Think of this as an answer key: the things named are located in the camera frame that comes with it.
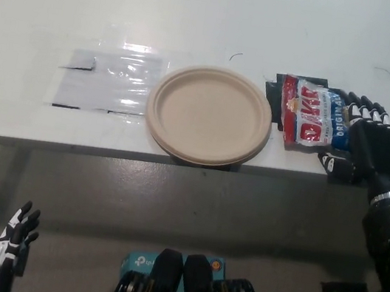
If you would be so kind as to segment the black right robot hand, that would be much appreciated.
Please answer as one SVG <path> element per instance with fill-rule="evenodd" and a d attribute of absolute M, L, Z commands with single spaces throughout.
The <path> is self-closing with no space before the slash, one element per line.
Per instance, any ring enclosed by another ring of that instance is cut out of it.
<path fill-rule="evenodd" d="M 345 152 L 319 152 L 318 159 L 329 179 L 367 185 L 367 200 L 390 197 L 390 117 L 378 102 L 365 95 L 335 89 L 345 103 L 348 147 Z"/>

